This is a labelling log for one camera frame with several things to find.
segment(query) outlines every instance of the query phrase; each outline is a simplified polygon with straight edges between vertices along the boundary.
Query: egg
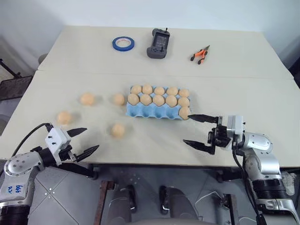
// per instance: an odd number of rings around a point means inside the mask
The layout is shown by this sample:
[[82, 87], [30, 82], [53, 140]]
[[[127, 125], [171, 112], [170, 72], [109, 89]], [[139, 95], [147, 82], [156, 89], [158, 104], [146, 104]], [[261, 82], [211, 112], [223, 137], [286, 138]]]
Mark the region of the egg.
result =
[[189, 90], [188, 89], [180, 89], [178, 94], [181, 96], [181, 97], [188, 97], [189, 96]]
[[174, 95], [169, 95], [166, 99], [165, 102], [170, 106], [174, 107], [177, 105], [177, 98]]
[[142, 87], [140, 85], [135, 85], [131, 88], [131, 93], [132, 94], [139, 94], [142, 92]]
[[150, 105], [152, 102], [152, 99], [150, 95], [142, 95], [141, 96], [141, 103], [143, 103], [145, 106]]
[[181, 97], [178, 99], [178, 104], [181, 106], [189, 106], [189, 99], [187, 97]]
[[122, 94], [115, 94], [113, 97], [113, 102], [115, 105], [124, 105], [125, 103], [125, 97]]
[[72, 116], [67, 111], [62, 111], [57, 115], [57, 122], [62, 125], [67, 125], [72, 119]]
[[176, 88], [176, 87], [168, 88], [167, 94], [168, 95], [174, 95], [174, 96], [177, 95], [178, 94], [178, 88]]
[[184, 119], [184, 120], [187, 120], [188, 119], [188, 115], [191, 114], [191, 111], [189, 109], [189, 107], [187, 106], [184, 106], [182, 107], [180, 110], [179, 110], [179, 116]]
[[165, 99], [161, 95], [156, 95], [153, 98], [153, 103], [157, 106], [162, 106], [165, 103]]
[[91, 93], [84, 93], [80, 97], [80, 102], [83, 105], [93, 105], [95, 103], [95, 96]]
[[156, 87], [154, 89], [154, 93], [156, 95], [163, 95], [165, 93], [165, 89], [163, 87]]
[[149, 94], [151, 94], [152, 92], [153, 92], [153, 89], [152, 89], [152, 86], [151, 86], [151, 85], [146, 84], [146, 85], [144, 85], [144, 86], [142, 87], [142, 93], [143, 93], [143, 94], [149, 95]]
[[116, 123], [111, 129], [111, 135], [116, 138], [121, 138], [125, 134], [125, 126], [123, 124]]
[[129, 94], [127, 99], [131, 105], [136, 105], [140, 102], [140, 98], [136, 94]]

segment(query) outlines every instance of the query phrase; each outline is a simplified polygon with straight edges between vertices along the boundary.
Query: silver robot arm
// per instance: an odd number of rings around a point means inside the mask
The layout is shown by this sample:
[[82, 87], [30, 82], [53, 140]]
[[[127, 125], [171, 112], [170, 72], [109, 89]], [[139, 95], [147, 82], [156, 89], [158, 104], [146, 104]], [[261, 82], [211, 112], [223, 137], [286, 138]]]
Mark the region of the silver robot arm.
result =
[[28, 153], [11, 157], [4, 165], [5, 179], [0, 189], [0, 225], [25, 225], [35, 190], [34, 179], [46, 167], [62, 164], [71, 159], [81, 161], [90, 156], [99, 145], [91, 147], [77, 156], [71, 152], [71, 137], [86, 128], [65, 131], [53, 127], [45, 142], [47, 148], [36, 147]]
[[245, 142], [241, 149], [245, 152], [245, 170], [252, 182], [255, 203], [267, 215], [266, 224], [275, 224], [274, 220], [280, 219], [270, 215], [278, 216], [279, 212], [284, 212], [292, 215], [300, 225], [293, 201], [286, 194], [279, 162], [272, 152], [273, 143], [265, 135], [245, 133]]
[[274, 156], [273, 143], [266, 135], [245, 133], [242, 116], [229, 116], [227, 126], [222, 125], [222, 116], [190, 115], [199, 122], [216, 123], [217, 127], [209, 132], [208, 144], [184, 140], [193, 148], [215, 154], [215, 147], [231, 150], [233, 155], [243, 156], [242, 173], [250, 182], [254, 207], [259, 225], [300, 225], [293, 201], [288, 197], [282, 182], [279, 162]]

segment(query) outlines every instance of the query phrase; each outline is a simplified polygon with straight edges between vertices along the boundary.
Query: tabletop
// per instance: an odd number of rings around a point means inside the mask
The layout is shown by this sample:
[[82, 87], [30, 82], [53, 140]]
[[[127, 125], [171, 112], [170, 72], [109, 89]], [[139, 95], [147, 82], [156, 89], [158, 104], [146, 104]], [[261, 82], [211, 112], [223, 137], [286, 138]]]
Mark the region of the tabletop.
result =
[[[228, 30], [169, 28], [167, 56], [150, 59], [152, 28], [67, 26], [46, 59], [43, 71], [74, 71], [102, 74], [201, 76], [293, 79], [262, 33]], [[128, 36], [135, 46], [118, 52], [112, 40]], [[191, 56], [210, 45], [205, 63]]]
[[[126, 107], [112, 103], [115, 93], [127, 95], [133, 84], [188, 88], [191, 110], [212, 116], [244, 116], [248, 132], [266, 134], [273, 142], [281, 166], [300, 166], [300, 91], [291, 79], [241, 77], [153, 76], [97, 74], [74, 71], [37, 71], [0, 138], [1, 158], [9, 158], [35, 126], [42, 122], [57, 125], [62, 110], [73, 115], [68, 127], [88, 130], [72, 139], [74, 153], [99, 144], [86, 158], [92, 163], [236, 166], [230, 152], [216, 149], [214, 156], [183, 143], [182, 139], [207, 141], [214, 126], [193, 120], [132, 118]], [[96, 95], [94, 106], [79, 102], [85, 92]], [[126, 126], [122, 139], [110, 135], [114, 123]], [[21, 147], [25, 153], [45, 147], [46, 130], [34, 133]]]

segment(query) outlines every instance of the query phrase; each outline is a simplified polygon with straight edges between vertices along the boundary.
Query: black cable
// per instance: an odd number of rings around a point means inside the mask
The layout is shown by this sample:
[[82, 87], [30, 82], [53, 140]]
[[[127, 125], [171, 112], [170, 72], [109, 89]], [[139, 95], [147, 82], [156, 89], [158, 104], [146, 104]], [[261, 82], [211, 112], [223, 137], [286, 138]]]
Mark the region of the black cable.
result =
[[23, 140], [20, 142], [20, 144], [17, 146], [17, 148], [15, 149], [13, 156], [15, 156], [18, 152], [18, 150], [20, 149], [20, 147], [24, 144], [24, 142], [29, 138], [30, 135], [32, 135], [37, 129], [43, 127], [43, 126], [46, 126], [46, 125], [49, 125], [49, 123], [42, 123], [40, 125], [38, 125], [36, 128], [34, 128], [32, 131], [30, 131], [24, 138]]
[[247, 196], [248, 196], [248, 199], [256, 213], [257, 216], [259, 216], [259, 212], [258, 212], [258, 209], [256, 207], [256, 204], [255, 204], [255, 198], [254, 198], [254, 195], [252, 193], [252, 190], [251, 190], [251, 187], [250, 187], [250, 184], [248, 182], [248, 176], [247, 176], [247, 173], [245, 171], [245, 169], [242, 167], [242, 165], [240, 164], [240, 162], [238, 161], [238, 158], [236, 156], [236, 149], [237, 149], [237, 145], [233, 147], [233, 150], [232, 150], [232, 156], [233, 156], [233, 159], [235, 161], [235, 163], [238, 165], [238, 167], [240, 168], [241, 170], [241, 173], [242, 173], [242, 178], [243, 178], [243, 181], [244, 181], [244, 184], [245, 184], [245, 189], [246, 189], [246, 193], [247, 193]]
[[24, 138], [23, 140], [19, 143], [19, 145], [17, 146], [17, 148], [15, 149], [13, 156], [15, 156], [18, 152], [18, 150], [20, 149], [20, 147], [24, 144], [24, 142], [29, 138], [30, 135], [32, 135], [36, 130], [38, 130], [39, 128], [46, 126], [47, 130], [49, 131], [50, 128], [52, 128], [53, 126], [50, 123], [42, 123], [40, 125], [38, 125], [37, 127], [35, 127], [32, 131], [30, 131]]

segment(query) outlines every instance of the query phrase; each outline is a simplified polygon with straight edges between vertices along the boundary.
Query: orange handled pliers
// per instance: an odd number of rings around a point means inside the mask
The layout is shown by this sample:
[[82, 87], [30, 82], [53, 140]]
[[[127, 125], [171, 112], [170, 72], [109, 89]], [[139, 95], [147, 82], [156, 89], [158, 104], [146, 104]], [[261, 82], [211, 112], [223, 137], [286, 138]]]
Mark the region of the orange handled pliers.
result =
[[201, 64], [204, 59], [205, 56], [207, 55], [207, 50], [210, 48], [210, 45], [207, 46], [206, 48], [201, 49], [199, 52], [195, 53], [192, 57], [191, 57], [191, 61], [193, 61], [195, 59], [195, 57], [200, 56], [201, 58], [198, 61], [198, 64]]

